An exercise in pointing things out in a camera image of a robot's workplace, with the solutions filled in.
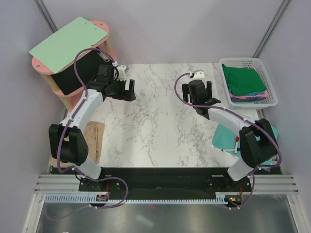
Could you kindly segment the green t shirt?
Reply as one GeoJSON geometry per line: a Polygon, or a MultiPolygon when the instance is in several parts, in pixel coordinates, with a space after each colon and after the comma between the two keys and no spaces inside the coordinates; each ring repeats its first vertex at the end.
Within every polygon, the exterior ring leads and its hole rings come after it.
{"type": "Polygon", "coordinates": [[[255,92],[264,92],[266,86],[253,68],[227,67],[222,64],[225,81],[231,93],[244,96],[255,92]]]}

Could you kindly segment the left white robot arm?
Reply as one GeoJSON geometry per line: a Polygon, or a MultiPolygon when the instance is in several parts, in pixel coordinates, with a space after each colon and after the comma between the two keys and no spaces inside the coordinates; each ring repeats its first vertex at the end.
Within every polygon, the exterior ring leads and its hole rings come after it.
{"type": "Polygon", "coordinates": [[[90,178],[90,186],[96,191],[105,189],[107,180],[101,176],[102,168],[89,155],[89,148],[84,137],[84,130],[95,110],[106,98],[123,101],[134,101],[135,80],[109,80],[103,82],[90,81],[86,84],[77,105],[59,124],[49,127],[49,139],[52,158],[56,159],[59,172],[65,172],[60,163],[67,163],[78,173],[90,178]]]}

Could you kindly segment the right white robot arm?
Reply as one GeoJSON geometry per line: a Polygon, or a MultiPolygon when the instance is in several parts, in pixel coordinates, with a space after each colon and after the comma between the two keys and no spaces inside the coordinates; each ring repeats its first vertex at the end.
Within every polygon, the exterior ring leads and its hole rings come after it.
{"type": "Polygon", "coordinates": [[[223,187],[234,191],[240,180],[251,175],[262,163],[280,155],[271,124],[266,119],[248,120],[237,112],[225,108],[220,100],[213,98],[202,80],[193,80],[182,85],[183,102],[192,106],[197,114],[215,121],[231,130],[239,138],[240,155],[238,161],[223,178],[223,187]]]}

